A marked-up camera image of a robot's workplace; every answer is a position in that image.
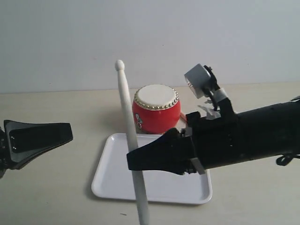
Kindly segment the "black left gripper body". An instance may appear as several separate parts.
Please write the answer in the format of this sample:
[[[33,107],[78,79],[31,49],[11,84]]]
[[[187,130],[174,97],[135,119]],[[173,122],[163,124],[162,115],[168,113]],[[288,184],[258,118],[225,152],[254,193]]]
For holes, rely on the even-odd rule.
[[[0,178],[2,179],[6,170],[11,167],[11,158],[6,133],[0,129]]]

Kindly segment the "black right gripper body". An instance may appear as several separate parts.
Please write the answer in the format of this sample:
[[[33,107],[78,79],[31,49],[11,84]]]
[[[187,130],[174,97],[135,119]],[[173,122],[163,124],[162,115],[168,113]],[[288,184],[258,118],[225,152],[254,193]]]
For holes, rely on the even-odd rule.
[[[183,162],[184,173],[196,173],[192,160],[200,165],[200,170],[207,170],[226,165],[241,163],[241,130],[237,114],[230,99],[217,102],[219,107],[216,116],[201,117],[200,113],[191,112],[185,115],[187,127],[192,130],[189,145],[184,152],[191,149],[191,156]]]

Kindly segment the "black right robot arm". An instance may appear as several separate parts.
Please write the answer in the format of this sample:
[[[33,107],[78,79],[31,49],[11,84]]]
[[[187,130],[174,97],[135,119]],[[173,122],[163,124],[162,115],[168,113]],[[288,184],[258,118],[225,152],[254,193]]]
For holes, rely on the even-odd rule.
[[[155,141],[127,154],[131,171],[164,171],[177,175],[263,158],[288,165],[300,156],[298,100],[236,113],[230,99],[218,103],[220,116],[186,115],[187,126],[169,129]]]

